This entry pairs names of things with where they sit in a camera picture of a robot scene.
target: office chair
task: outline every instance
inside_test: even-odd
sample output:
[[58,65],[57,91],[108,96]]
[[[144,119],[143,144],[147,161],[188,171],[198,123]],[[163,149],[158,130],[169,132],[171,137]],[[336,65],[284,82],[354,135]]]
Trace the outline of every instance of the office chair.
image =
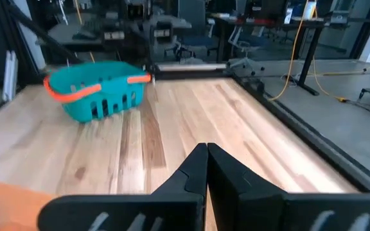
[[265,68],[259,64],[257,64],[254,60],[248,58],[248,54],[251,52],[256,51],[257,49],[263,47],[265,45],[265,39],[257,36],[252,35],[244,35],[242,33],[241,26],[235,26],[231,36],[228,38],[228,42],[232,44],[232,47],[240,49],[242,52],[245,53],[245,57],[239,59],[238,61],[231,63],[227,62],[228,68],[235,68],[238,66],[242,66],[243,68],[250,67],[251,68],[251,76],[256,74],[255,69],[260,69],[264,71]]
[[178,0],[178,17],[185,19],[191,25],[191,29],[187,29],[185,34],[178,38],[178,43],[175,47],[164,51],[164,56],[169,50],[174,51],[177,61],[182,58],[183,52],[189,53],[191,58],[196,58],[196,53],[193,50],[197,47],[213,47],[215,45],[213,39],[206,35],[206,9],[205,1],[203,0]]

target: wood grain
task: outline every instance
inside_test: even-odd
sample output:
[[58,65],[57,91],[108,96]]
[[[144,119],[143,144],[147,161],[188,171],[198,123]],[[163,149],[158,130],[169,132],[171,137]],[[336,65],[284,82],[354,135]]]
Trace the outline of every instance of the wood grain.
[[[0,182],[51,194],[142,194],[199,142],[289,192],[356,192],[232,80],[159,81],[138,108],[79,124],[40,86],[0,110]],[[210,202],[206,230],[216,230]]]

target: teal basket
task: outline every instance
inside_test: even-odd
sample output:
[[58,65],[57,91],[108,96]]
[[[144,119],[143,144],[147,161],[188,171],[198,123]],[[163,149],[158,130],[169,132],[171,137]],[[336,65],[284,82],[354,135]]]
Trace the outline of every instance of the teal basket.
[[138,106],[150,79],[125,62],[96,62],[62,68],[47,76],[44,86],[73,119],[84,123]]

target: orange handle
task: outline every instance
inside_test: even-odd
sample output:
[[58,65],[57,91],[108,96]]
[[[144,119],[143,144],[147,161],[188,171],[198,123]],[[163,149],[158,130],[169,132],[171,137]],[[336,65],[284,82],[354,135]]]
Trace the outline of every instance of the orange handle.
[[96,92],[99,92],[102,87],[100,84],[96,84],[96,85],[92,85],[90,87],[86,87],[84,89],[81,89],[77,92],[74,92],[74,93],[71,93],[71,94],[61,94],[61,93],[57,93],[55,92],[51,85],[49,84],[49,77],[50,76],[46,76],[44,78],[44,87],[45,89],[48,91],[48,94],[54,98],[55,100],[61,102],[61,103],[72,103],[72,102],[75,102],[79,99],[82,99],[86,96],[89,96],[91,94],[94,94]]
[[131,76],[128,77],[128,83],[148,83],[151,81],[151,75],[147,74],[144,76]]

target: desk leg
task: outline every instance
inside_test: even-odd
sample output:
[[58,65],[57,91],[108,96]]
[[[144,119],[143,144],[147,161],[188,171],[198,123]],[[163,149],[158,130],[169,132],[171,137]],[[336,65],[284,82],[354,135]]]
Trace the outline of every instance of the desk leg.
[[232,45],[228,43],[228,38],[231,36],[231,32],[229,31],[229,27],[225,27],[224,29],[224,54],[222,56],[222,62],[228,62],[229,59],[233,57]]
[[302,72],[301,72],[301,77],[299,78],[299,81],[297,81],[297,85],[302,87],[304,90],[309,92],[310,94],[314,96],[318,96],[319,92],[316,90],[313,90],[311,87],[305,85],[305,80],[306,76],[308,75],[309,68],[311,66],[312,60],[313,60],[313,55],[315,54],[316,47],[318,46],[318,40],[319,37],[321,36],[323,28],[316,28],[315,29],[315,34],[313,35],[313,39],[311,41],[308,54],[306,55],[305,63],[303,64]]
[[220,38],[218,41],[218,51],[216,52],[216,62],[220,64],[224,57],[224,44],[225,44],[225,26],[224,23],[220,24]]
[[299,57],[301,56],[301,50],[304,45],[303,38],[305,36],[305,31],[306,31],[306,28],[303,28],[303,27],[299,28],[298,39],[296,40],[296,47],[294,50],[294,60],[298,60]]

